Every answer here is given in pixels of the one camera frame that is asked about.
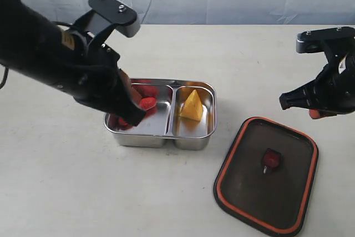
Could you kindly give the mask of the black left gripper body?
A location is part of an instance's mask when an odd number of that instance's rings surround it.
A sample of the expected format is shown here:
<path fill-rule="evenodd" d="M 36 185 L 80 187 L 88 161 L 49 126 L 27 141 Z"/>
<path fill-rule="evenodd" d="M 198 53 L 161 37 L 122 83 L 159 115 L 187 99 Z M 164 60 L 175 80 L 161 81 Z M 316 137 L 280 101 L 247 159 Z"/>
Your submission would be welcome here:
<path fill-rule="evenodd" d="M 133 101 L 130 89 L 119 74 L 115 54 L 88 45 L 69 49 L 49 47 L 55 80 L 52 88 L 71 95 L 78 103 L 122 117 L 137 126 L 146 111 Z"/>

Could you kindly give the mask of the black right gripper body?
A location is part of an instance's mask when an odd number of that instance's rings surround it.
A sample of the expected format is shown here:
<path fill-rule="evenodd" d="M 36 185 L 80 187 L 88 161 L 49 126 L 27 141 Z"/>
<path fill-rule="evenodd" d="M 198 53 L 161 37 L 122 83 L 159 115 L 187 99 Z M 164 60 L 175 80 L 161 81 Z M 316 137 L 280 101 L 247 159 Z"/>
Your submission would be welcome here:
<path fill-rule="evenodd" d="M 354 112 L 354 65 L 343 69 L 325 65 L 314 80 L 282 93 L 280 105 L 283 110 L 297 107 L 337 114 Z"/>

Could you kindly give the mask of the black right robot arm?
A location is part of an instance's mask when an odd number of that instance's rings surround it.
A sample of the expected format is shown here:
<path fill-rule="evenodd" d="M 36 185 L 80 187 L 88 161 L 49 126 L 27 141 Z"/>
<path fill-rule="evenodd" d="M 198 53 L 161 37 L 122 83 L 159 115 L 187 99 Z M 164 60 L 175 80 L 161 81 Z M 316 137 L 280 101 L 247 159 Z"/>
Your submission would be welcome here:
<path fill-rule="evenodd" d="M 317 77 L 279 98 L 283 110 L 316 110 L 320 117 L 354 112 L 354 54 L 332 59 Z"/>

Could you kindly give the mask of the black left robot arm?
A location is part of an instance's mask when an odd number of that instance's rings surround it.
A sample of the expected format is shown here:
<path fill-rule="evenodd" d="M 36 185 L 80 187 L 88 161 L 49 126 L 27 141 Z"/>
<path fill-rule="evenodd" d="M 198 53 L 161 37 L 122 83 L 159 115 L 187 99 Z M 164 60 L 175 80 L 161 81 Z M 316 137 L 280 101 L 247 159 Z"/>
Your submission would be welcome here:
<path fill-rule="evenodd" d="M 136 126 L 146 112 L 106 39 L 113 31 L 135 36 L 138 15 L 118 0 L 88 3 L 90 10 L 62 30 L 22 0 L 1 0 L 1 65 Z"/>

